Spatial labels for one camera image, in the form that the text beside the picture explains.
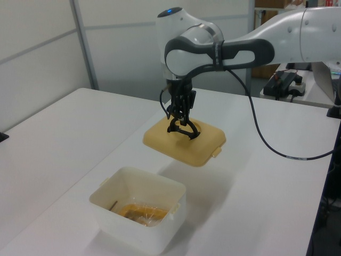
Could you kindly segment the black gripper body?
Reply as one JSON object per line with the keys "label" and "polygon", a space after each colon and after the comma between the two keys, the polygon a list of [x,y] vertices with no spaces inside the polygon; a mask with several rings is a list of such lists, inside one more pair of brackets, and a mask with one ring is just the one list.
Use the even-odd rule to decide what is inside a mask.
{"label": "black gripper body", "polygon": [[170,84],[168,91],[171,95],[171,104],[174,111],[189,111],[194,105],[196,91],[192,89],[192,79],[185,80],[167,80]]}

